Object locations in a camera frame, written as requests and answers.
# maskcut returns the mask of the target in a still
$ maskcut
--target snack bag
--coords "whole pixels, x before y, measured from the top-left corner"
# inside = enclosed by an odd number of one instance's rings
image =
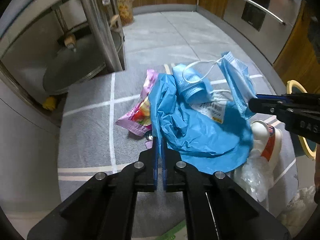
[[[116,125],[126,128],[138,136],[143,136],[152,129],[150,119],[150,103],[148,94],[158,78],[158,72],[154,69],[147,70],[147,77],[140,93],[139,103],[124,116],[116,121]]]

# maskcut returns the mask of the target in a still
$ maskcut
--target stainless steel appliance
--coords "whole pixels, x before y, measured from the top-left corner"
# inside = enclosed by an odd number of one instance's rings
[[[224,20],[274,63],[296,22],[301,0],[228,0]]]

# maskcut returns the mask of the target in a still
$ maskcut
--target white elastic strap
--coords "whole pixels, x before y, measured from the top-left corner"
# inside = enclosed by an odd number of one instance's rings
[[[230,90],[226,90],[226,89],[216,89],[210,92],[210,94],[212,95],[213,99],[211,99],[212,102],[220,102],[220,101],[230,101],[230,99],[223,94],[222,92],[227,92],[231,95],[231,91]]]
[[[189,64],[189,65],[186,66],[186,68],[182,71],[182,78],[183,78],[183,80],[186,81],[186,82],[188,82],[189,84],[195,84],[195,83],[200,82],[201,80],[203,80],[203,79],[210,73],[210,71],[212,70],[213,66],[216,65],[216,64],[217,64],[220,60],[222,60],[222,59],[223,59],[223,57],[219,58],[218,60],[196,61],[196,62],[193,62],[193,63]],[[187,80],[187,79],[185,78],[185,76],[184,76],[184,72],[185,72],[188,68],[191,68],[191,67],[193,67],[194,65],[197,65],[197,64],[199,64],[199,63],[201,63],[201,62],[204,62],[204,63],[214,62],[214,63],[213,63],[212,66],[210,67],[209,71],[208,71],[202,78],[200,78],[200,79],[198,79],[198,80],[195,80],[195,81],[189,81],[189,80]]]

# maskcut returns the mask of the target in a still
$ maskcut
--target plastic trash bag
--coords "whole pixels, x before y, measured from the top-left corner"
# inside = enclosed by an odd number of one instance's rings
[[[218,123],[185,103],[172,75],[159,74],[149,94],[152,135],[167,139],[168,147],[199,171],[228,172],[243,164],[252,148],[252,131],[233,101],[227,102]]]
[[[234,172],[234,181],[256,201],[262,202],[273,187],[273,172],[258,150],[250,152],[247,162]]]
[[[301,231],[315,211],[317,207],[313,199],[315,192],[315,186],[300,189],[277,217],[292,237]]]

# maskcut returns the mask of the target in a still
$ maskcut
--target blue plastic bag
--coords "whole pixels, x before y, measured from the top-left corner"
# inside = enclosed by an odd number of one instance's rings
[[[218,123],[192,109],[179,96],[172,75],[159,74],[149,94],[152,134],[164,136],[182,160],[213,174],[243,164],[252,148],[252,131],[234,101],[227,102],[224,121]]]

